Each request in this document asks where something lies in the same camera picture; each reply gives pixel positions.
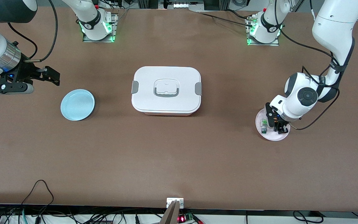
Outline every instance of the floor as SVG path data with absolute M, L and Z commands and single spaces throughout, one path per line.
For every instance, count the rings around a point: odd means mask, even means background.
M 52 0 L 56 7 L 67 7 L 67 5 L 62 0 Z M 262 10 L 264 7 L 267 6 L 269 0 L 251 0 L 250 4 L 247 7 L 239 7 L 230 2 L 230 9 L 233 10 L 246 10 L 246 11 L 258 11 Z M 320 10 L 321 6 L 323 5 L 324 0 L 313 0 L 313 9 L 314 12 L 317 14 Z M 50 6 L 48 0 L 37 0 L 39 6 Z M 138 8 L 137 4 L 131 5 L 131 8 Z M 310 5 L 308 1 L 305 1 L 299 9 L 299 12 L 310 12 Z

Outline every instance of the brown table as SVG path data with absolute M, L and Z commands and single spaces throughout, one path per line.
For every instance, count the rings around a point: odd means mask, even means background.
M 59 71 L 61 86 L 35 81 L 31 95 L 0 96 L 0 203 L 20 203 L 44 179 L 54 204 L 164 207 L 167 197 L 183 197 L 192 208 L 358 211 L 358 22 L 338 101 L 310 128 L 269 142 L 256 131 L 257 112 L 302 65 L 319 74 L 328 57 L 282 36 L 279 47 L 247 46 L 243 27 L 187 10 L 130 10 L 115 43 L 82 43 L 74 13 L 57 11 L 56 46 L 39 66 Z M 290 37 L 321 47 L 310 14 L 290 13 L 285 24 Z M 38 43 L 36 58 L 49 50 L 50 8 L 14 27 Z M 31 55 L 6 25 L 0 32 Z M 131 82 L 142 66 L 196 68 L 200 109 L 188 117 L 136 111 Z M 77 88 L 94 94 L 96 108 L 71 122 L 60 103 Z M 40 185 L 28 203 L 49 200 Z

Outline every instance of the white food container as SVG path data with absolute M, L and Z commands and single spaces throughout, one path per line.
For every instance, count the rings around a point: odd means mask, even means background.
M 146 66 L 132 81 L 132 105 L 149 115 L 187 116 L 200 107 L 201 90 L 194 68 Z

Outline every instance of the plug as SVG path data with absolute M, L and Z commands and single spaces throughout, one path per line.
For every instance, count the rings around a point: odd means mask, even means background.
M 34 224 L 40 224 L 41 223 L 41 217 L 37 217 L 35 218 L 35 223 Z
M 137 213 L 136 213 L 136 216 L 135 216 L 135 224 L 140 224 L 139 217 L 138 217 Z

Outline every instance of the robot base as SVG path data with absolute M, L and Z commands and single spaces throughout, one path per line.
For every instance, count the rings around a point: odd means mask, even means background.
M 246 33 L 247 33 L 247 45 L 264 45 L 264 46 L 279 46 L 278 43 L 278 36 L 280 35 L 280 31 L 277 33 L 276 39 L 271 43 L 261 43 L 257 41 L 250 33 L 254 33 L 257 29 L 256 23 L 257 23 L 257 17 L 258 14 L 252 15 L 252 20 L 245 19 L 246 24 L 252 25 L 252 27 L 246 26 Z
M 91 40 L 89 39 L 84 31 L 82 31 L 82 42 L 90 42 L 90 43 L 114 43 L 115 34 L 117 33 L 117 23 L 118 23 L 118 14 L 111 14 L 107 17 L 107 22 L 112 22 L 112 24 L 106 24 L 106 28 L 111 30 L 111 32 L 101 40 Z
M 270 128 L 269 126 L 267 126 L 267 131 L 266 134 L 262 134 L 262 127 L 261 127 L 261 122 L 263 119 L 267 120 L 266 117 L 266 110 L 263 108 L 259 111 L 259 113 L 256 116 L 255 119 L 255 125 L 256 125 L 256 129 L 258 130 L 259 134 L 261 136 L 263 136 L 265 139 L 270 140 L 270 141 L 280 141 L 285 139 L 285 137 L 290 133 L 290 129 L 291 126 L 287 125 L 286 128 L 288 129 L 288 133 L 284 133 L 284 134 L 278 134 L 277 132 L 274 131 L 273 128 Z

